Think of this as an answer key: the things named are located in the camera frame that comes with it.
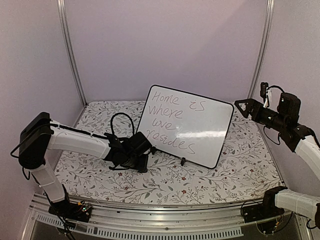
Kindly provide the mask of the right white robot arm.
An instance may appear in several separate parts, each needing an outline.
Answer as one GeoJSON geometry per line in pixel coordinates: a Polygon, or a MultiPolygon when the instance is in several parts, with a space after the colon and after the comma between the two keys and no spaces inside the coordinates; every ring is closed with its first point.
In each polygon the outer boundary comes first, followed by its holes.
{"type": "MultiPolygon", "coordinates": [[[[320,144],[315,132],[298,123],[301,101],[293,94],[280,95],[277,110],[271,110],[255,99],[235,101],[243,117],[273,129],[286,146],[297,154],[311,168],[316,177],[320,176],[320,144]]],[[[320,199],[292,191],[285,186],[277,186],[264,193],[262,203],[254,207],[244,207],[242,214],[247,222],[274,217],[290,210],[311,219],[320,226],[320,199]]]]}

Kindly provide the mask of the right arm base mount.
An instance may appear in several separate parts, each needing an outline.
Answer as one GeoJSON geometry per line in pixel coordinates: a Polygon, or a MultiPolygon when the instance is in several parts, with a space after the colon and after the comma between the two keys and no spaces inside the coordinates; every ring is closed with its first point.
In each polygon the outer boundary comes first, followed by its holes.
{"type": "Polygon", "coordinates": [[[252,205],[244,206],[242,204],[240,208],[240,214],[245,223],[251,223],[261,221],[277,216],[281,216],[285,213],[283,208],[279,208],[275,205],[275,198],[264,198],[262,203],[255,202],[252,205]]]}

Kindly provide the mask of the small black-framed whiteboard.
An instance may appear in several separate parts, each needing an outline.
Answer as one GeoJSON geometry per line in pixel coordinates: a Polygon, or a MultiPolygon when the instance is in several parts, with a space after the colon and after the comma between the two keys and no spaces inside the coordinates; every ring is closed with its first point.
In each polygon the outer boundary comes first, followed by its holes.
{"type": "Polygon", "coordinates": [[[137,131],[158,151],[214,169],[222,154],[234,110],[228,102],[153,85],[137,131]]]}

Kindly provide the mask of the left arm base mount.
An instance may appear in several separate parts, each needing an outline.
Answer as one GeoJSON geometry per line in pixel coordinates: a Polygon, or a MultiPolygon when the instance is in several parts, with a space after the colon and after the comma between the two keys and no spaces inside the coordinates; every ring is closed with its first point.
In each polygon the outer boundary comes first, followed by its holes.
{"type": "Polygon", "coordinates": [[[48,212],[62,219],[70,219],[79,222],[88,223],[92,214],[92,205],[83,200],[78,203],[70,202],[65,199],[60,202],[49,201],[48,212]]]}

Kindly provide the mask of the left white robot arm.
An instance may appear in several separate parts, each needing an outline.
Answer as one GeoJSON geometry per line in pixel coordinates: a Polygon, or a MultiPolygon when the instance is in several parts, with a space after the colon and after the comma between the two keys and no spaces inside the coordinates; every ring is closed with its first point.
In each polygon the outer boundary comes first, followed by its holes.
{"type": "Polygon", "coordinates": [[[63,217],[74,213],[74,205],[67,200],[67,191],[46,163],[47,150],[85,154],[113,163],[112,170],[121,167],[145,173],[151,148],[142,132],[131,137],[117,137],[114,132],[100,135],[62,125],[47,112],[39,113],[21,132],[16,147],[20,166],[30,171],[63,217]]]}

